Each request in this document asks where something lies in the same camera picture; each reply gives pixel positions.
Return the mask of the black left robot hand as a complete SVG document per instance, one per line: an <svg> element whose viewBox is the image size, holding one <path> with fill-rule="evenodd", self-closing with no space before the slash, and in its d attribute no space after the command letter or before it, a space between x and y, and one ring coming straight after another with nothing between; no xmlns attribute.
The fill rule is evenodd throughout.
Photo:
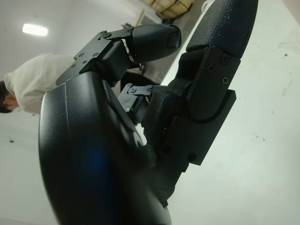
<svg viewBox="0 0 300 225"><path fill-rule="evenodd" d="M200 165L231 110L229 85L258 2L209 7L167 85L112 90L129 68L181 45L171 24L98 33L45 94L38 149L61 225L169 225L168 199L189 164Z"/></svg>

